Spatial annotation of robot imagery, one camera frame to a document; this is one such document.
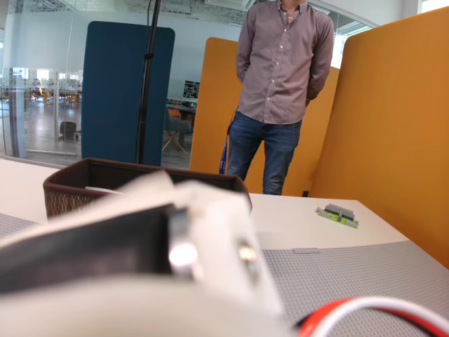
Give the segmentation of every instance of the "white wire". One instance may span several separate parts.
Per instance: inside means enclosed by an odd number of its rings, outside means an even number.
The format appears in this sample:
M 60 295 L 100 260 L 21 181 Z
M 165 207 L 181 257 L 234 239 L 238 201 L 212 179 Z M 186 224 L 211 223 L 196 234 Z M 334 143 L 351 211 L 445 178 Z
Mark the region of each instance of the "white wire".
M 395 298 L 365 297 L 355 298 L 336 307 L 321 320 L 310 337 L 326 337 L 344 317 L 356 310 L 368 308 L 392 309 L 407 312 L 425 319 L 430 324 L 437 326 L 449 334 L 449 321 L 418 304 Z

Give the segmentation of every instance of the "office chair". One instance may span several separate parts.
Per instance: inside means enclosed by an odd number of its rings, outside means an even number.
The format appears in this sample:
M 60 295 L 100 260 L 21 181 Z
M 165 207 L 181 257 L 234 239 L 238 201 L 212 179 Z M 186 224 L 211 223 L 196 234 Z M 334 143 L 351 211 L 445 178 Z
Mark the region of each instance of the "office chair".
M 178 116 L 170 116 L 170 113 L 168 112 L 168 109 L 166 108 L 166 124 L 164 127 L 164 130 L 167 131 L 169 137 L 164 139 L 164 142 L 167 142 L 163 148 L 162 151 L 164 151 L 168 144 L 170 144 L 171 141 L 175 142 L 175 144 L 185 153 L 186 156 L 188 156 L 187 152 L 184 150 L 184 148 L 179 144 L 179 142 L 176 140 L 175 136 L 179 132 L 185 132 L 190 131 L 192 129 L 192 123 L 191 121 L 182 120 Z

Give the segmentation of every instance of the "white wall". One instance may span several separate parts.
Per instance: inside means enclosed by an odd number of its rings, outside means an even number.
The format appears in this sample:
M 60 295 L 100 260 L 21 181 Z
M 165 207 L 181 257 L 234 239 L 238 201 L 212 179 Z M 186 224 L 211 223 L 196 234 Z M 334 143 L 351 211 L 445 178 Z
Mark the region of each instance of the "white wall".
M 422 13 L 422 0 L 403 0 L 403 18 Z
M 65 71 L 67 67 L 68 72 L 77 72 L 83 69 L 87 26 L 90 22 L 144 25 L 146 20 L 144 13 L 9 14 L 6 21 L 4 67 L 49 68 L 60 71 Z M 240 34 L 239 27 L 166 16 L 159 18 L 159 27 L 170 27 L 175 31 L 170 77 L 189 81 L 200 81 L 204 48 L 209 37 L 236 41 Z
M 311 0 L 310 2 L 376 27 L 400 20 L 407 0 Z

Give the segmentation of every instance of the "shirt collar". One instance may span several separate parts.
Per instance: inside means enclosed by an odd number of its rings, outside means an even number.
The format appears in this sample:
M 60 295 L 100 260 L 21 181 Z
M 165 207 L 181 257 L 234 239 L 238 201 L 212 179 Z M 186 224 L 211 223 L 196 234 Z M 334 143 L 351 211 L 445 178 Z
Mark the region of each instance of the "shirt collar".
M 281 0 L 277 0 L 276 1 L 276 5 L 277 5 L 279 11 L 283 11 Z M 302 4 L 298 5 L 298 7 L 295 9 L 295 11 L 299 11 L 300 14 L 301 14 L 302 12 L 304 12 L 306 7 L 307 7 L 307 1 L 305 1 Z

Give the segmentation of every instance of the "chair leg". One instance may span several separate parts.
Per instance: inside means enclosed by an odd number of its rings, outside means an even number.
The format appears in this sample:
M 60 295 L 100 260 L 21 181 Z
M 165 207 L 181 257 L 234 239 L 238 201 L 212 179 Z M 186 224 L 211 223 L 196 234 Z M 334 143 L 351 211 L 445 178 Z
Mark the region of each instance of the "chair leg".
M 173 142 L 175 142 L 175 144 L 180 147 L 180 149 L 185 153 L 186 156 L 189 156 L 189 154 L 187 154 L 187 152 L 185 152 L 184 148 L 181 146 L 181 144 L 179 144 L 179 142 L 173 137 Z
M 164 150 L 166 149 L 167 145 L 170 144 L 170 142 L 171 142 L 173 139 L 175 139 L 174 136 L 171 136 L 171 137 L 168 139 L 168 142 L 162 147 L 162 151 L 164 151 Z
M 168 133 L 169 136 L 166 139 L 162 140 L 162 142 L 165 142 L 165 141 L 167 141 L 167 140 L 169 140 L 170 138 L 173 137 L 173 135 L 171 134 L 170 131 L 166 131 L 166 133 Z

